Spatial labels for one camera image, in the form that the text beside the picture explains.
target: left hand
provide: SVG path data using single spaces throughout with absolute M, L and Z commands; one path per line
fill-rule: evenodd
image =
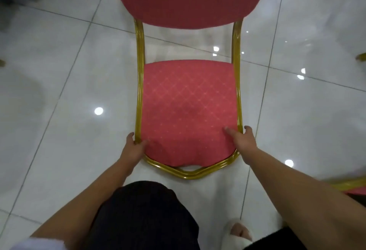
M 121 156 L 118 160 L 126 169 L 129 176 L 135 166 L 144 157 L 146 146 L 149 144 L 148 140 L 142 141 L 140 144 L 135 144 L 133 139 L 134 132 L 131 132 L 126 137 L 126 145 L 124 146 Z

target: hand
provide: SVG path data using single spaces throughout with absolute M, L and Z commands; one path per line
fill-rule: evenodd
M 245 133 L 240 133 L 228 127 L 224 129 L 233 138 L 234 144 L 242 155 L 244 162 L 248 164 L 248 154 L 258 149 L 252 128 L 247 125 L 244 126 Z
M 126 137 L 126 145 L 124 146 L 121 156 L 118 160 L 124 169 L 127 170 L 127 175 L 131 175 L 135 166 L 144 157 L 145 148 L 149 144 L 148 140 L 142 141 L 140 144 L 135 144 L 133 139 L 134 132 L 131 132 Z

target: tile floor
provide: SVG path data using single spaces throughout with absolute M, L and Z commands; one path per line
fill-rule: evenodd
M 30 235 L 115 161 L 135 125 L 134 26 L 120 0 L 17 1 L 0 7 L 1 250 Z M 260 148 L 319 179 L 366 174 L 366 66 L 353 52 L 366 44 L 339 35 L 366 31 L 351 20 L 336 25 L 345 2 L 261 0 L 242 28 L 244 123 Z M 231 25 L 144 28 L 147 62 L 230 59 Z M 96 116 L 99 106 L 104 113 Z M 136 180 L 176 191 L 200 226 L 202 249 L 218 248 L 232 217 L 242 216 L 257 239 L 280 226 L 240 159 L 196 181 L 141 162 L 127 183 Z

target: slipper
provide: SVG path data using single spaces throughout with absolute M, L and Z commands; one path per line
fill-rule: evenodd
M 239 223 L 246 227 L 245 223 L 243 223 L 240 219 L 229 220 L 224 228 L 221 250 L 243 250 L 245 247 L 253 243 L 249 239 L 230 234 L 231 228 L 234 226 L 235 223 Z M 254 240 L 252 232 L 249 229 L 248 231 L 249 235 Z

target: chair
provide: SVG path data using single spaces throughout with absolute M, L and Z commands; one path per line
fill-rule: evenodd
M 149 139 L 145 160 L 185 179 L 201 178 L 239 155 L 223 126 L 243 132 L 240 33 L 259 0 L 121 0 L 134 17 L 138 99 L 135 139 Z M 231 63 L 170 60 L 145 64 L 143 23 L 201 29 L 234 23 Z M 189 171 L 180 167 L 199 165 Z

